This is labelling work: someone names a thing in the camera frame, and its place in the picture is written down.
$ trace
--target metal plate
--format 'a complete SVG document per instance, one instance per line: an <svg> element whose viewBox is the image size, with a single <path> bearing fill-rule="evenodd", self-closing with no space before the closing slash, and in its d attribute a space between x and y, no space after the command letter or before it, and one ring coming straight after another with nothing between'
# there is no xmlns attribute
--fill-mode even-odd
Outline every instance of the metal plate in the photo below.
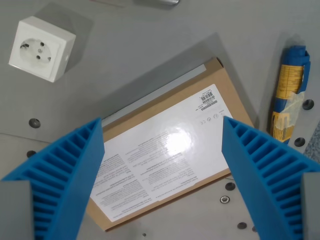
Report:
<svg viewBox="0 0 320 240"><path fill-rule="evenodd" d="M294 130L292 136L289 141L289 146L296 149L300 153L304 153L317 125L320 122L320 81L319 78L311 77L308 81L307 88L305 90L304 99L305 100L313 100L314 106L310 110L305 110L300 108L300 112L298 118L296 120ZM295 146L295 140L297 138L304 138L305 144L303 146ZM308 150L308 157L313 160L318 160L319 156L317 156L317 152L319 151L319 138L315 137L313 139L314 147Z"/></svg>
<svg viewBox="0 0 320 240"><path fill-rule="evenodd" d="M109 231L108 237L115 240L258 240L238 188L225 189L232 181L222 179ZM230 202L220 203L222 196L229 196ZM238 229L240 222L245 222L247 228Z"/></svg>
<svg viewBox="0 0 320 240"><path fill-rule="evenodd" d="M0 143L0 179L26 161L27 151L37 152L48 145L5 134L0 134ZM238 189L225 189L229 182L234 182L233 178L222 179L109 232L85 215L77 240L259 239ZM225 195L230 202L222 204L220 198ZM240 222L247 223L247 228L238 229Z"/></svg>
<svg viewBox="0 0 320 240"><path fill-rule="evenodd" d="M255 126L265 130L284 47L305 43L320 64L317 0L184 0L174 8L89 0L0 2L0 133L52 142L107 117L212 56L221 59ZM66 74L50 83L8 65L18 21L76 34ZM311 67L310 78L320 76ZM41 127L28 125L37 118Z"/></svg>

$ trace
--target white power socket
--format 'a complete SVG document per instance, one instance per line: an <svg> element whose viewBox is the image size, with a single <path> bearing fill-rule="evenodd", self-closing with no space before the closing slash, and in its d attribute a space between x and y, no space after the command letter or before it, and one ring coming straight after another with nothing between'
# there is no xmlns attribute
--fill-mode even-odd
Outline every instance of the white power socket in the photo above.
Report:
<svg viewBox="0 0 320 240"><path fill-rule="evenodd" d="M54 82L63 76L76 35L31 16L19 22L9 64Z"/></svg>

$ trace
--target white label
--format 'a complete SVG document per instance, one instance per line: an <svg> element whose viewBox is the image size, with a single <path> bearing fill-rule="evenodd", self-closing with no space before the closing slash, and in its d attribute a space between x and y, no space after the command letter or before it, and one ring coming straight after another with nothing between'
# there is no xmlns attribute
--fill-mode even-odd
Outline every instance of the white label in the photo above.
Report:
<svg viewBox="0 0 320 240"><path fill-rule="evenodd" d="M104 143L91 198L112 221L228 168L215 84Z"/></svg>

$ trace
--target cardboard box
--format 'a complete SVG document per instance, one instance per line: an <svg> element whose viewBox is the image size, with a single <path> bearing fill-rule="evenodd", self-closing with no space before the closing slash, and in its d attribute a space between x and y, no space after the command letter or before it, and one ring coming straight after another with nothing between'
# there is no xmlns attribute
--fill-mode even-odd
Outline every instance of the cardboard box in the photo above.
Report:
<svg viewBox="0 0 320 240"><path fill-rule="evenodd" d="M106 142L110 139L113 139L114 137L178 104L179 102L200 92L201 90L211 86L212 84L216 85L228 110L232 114L232 117L238 121L252 126L251 120L239 99L234 85L232 84L226 70L220 64L218 59L215 58L206 63L205 68L206 71L204 71L200 75L192 78L191 80L179 85L166 94L156 98L155 100L145 104L144 106L129 113L128 115L107 125L103 129L104 141ZM176 201L177 199L200 189L200 187L211 184L214 181L229 174L229 169L220 171L217 174L214 174L204 180L197 182L195 185L185 190L182 190L163 200L154 202L136 212L131 213L130 215L127 215L113 222L108 219L108 217L101 211L101 209L92 199L89 200L86 211L103 230L107 231L115 226L140 217L143 214L147 214L150 211L154 211L157 208L170 203L171 201Z"/></svg>

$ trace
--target yellow packaging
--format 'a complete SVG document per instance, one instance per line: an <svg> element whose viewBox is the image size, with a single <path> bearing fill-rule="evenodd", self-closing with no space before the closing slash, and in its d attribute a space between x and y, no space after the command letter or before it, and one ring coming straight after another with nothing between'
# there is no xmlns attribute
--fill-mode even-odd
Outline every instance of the yellow packaging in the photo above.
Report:
<svg viewBox="0 0 320 240"><path fill-rule="evenodd" d="M303 66L281 65L276 98L288 99L291 92L297 93L304 74Z"/></svg>
<svg viewBox="0 0 320 240"><path fill-rule="evenodd" d="M280 142L285 142L290 139L295 126L289 125L290 113L279 113L275 111L272 113L271 134L275 139Z"/></svg>

